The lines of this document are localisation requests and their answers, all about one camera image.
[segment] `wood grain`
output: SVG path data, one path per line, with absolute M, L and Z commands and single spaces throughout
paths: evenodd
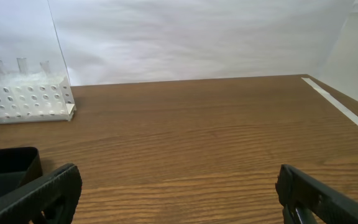
M 73 121 L 0 125 L 0 148 L 79 167 L 74 223 L 283 223 L 283 163 L 358 200 L 358 126 L 301 77 L 74 87 Z

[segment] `white tape strip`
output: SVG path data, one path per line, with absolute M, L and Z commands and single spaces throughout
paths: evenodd
M 313 82 L 310 78 L 302 78 L 307 82 L 311 87 L 313 87 L 317 92 L 319 92 L 324 98 L 326 98 L 332 105 L 334 105 L 339 111 L 346 115 L 350 120 L 352 120 L 356 125 L 358 125 L 358 116 L 347 109 L 342 103 L 336 100 L 331 94 L 323 90 L 319 85 Z

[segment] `black object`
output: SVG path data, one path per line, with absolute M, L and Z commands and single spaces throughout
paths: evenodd
M 0 149 L 0 197 L 42 176 L 34 147 Z
M 357 202 L 290 165 L 281 166 L 276 191 L 285 224 L 317 223 L 312 212 L 328 224 L 358 224 Z
M 0 167 L 0 196 L 5 194 L 0 197 L 0 224 L 30 221 L 34 224 L 71 223 L 82 186 L 77 166 L 66 164 L 34 180 L 42 171 L 38 150 L 33 147 L 1 149 L 0 164 L 4 164 Z M 17 183 L 21 187 L 14 189 Z

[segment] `black container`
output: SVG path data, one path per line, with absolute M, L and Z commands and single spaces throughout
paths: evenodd
M 0 149 L 0 197 L 41 176 L 38 149 Z

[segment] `white sheet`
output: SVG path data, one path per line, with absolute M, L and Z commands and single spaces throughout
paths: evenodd
M 313 74 L 325 62 L 352 3 L 50 0 L 73 85 Z M 43 42 L 27 49 L 39 50 L 42 57 L 58 53 L 47 50 L 55 44 L 44 36 L 14 37 Z M 12 36 L 0 38 L 1 46 Z M 6 50 L 17 55 L 17 49 Z

